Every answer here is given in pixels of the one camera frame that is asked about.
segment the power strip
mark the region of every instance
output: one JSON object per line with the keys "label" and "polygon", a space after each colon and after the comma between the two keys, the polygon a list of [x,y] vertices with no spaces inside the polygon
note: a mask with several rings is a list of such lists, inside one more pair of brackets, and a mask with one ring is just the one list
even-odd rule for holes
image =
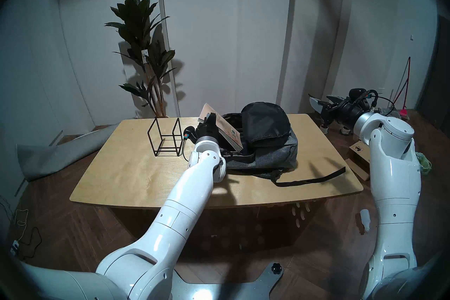
{"label": "power strip", "polygon": [[17,250],[19,250],[19,242],[15,240],[9,252],[12,256],[16,256]]}

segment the gray backpack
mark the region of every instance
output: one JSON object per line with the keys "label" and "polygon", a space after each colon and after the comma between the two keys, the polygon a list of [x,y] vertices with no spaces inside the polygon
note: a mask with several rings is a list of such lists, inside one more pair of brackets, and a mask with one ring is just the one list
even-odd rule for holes
{"label": "gray backpack", "polygon": [[297,164],[298,141],[284,110],[269,102],[254,102],[246,105],[241,113],[225,114],[223,118],[240,133],[243,145],[242,151],[234,151],[219,136],[227,170],[270,179],[279,187],[321,183],[345,173],[343,167],[322,178],[278,183],[280,175]]}

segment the green plastic bag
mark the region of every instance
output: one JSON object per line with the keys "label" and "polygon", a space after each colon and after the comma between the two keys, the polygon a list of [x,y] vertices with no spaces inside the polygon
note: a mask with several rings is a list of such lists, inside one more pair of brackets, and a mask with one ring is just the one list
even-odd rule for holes
{"label": "green plastic bag", "polygon": [[431,162],[421,152],[416,152],[416,156],[420,164],[420,173],[427,175],[431,171]]}

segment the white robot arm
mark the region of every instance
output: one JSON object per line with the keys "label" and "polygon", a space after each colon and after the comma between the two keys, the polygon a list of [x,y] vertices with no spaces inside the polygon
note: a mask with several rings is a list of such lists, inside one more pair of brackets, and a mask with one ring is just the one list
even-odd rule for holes
{"label": "white robot arm", "polygon": [[213,183],[222,181],[226,172],[214,127],[217,128],[216,118],[212,114],[201,127],[203,136],[196,139],[189,168],[147,232],[136,242],[106,256],[96,273],[23,264],[42,295],[56,299],[167,300],[175,263],[205,208]]}
{"label": "white robot arm", "polygon": [[417,266],[412,233],[421,180],[414,130],[400,119],[373,113],[376,103],[370,108],[365,100],[373,92],[352,89],[346,99],[330,96],[334,104],[310,97],[325,125],[337,120],[370,148],[370,186],[378,211],[378,234],[359,287],[362,299],[373,297],[397,273]]}

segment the backpack strap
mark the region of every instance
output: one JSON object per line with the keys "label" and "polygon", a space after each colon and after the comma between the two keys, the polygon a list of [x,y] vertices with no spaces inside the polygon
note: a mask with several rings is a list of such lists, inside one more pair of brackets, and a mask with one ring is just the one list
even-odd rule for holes
{"label": "backpack strap", "polygon": [[278,183],[277,180],[280,178],[282,171],[280,170],[274,170],[271,173],[271,181],[278,186],[279,188],[287,188],[289,186],[299,186],[304,184],[313,184],[313,183],[323,183],[324,181],[331,180],[333,178],[336,178],[337,176],[345,173],[345,167],[342,167],[341,169],[326,175],[325,177],[321,178],[315,178],[315,179],[307,179],[307,180],[299,180],[299,181],[290,181],[286,183]]}

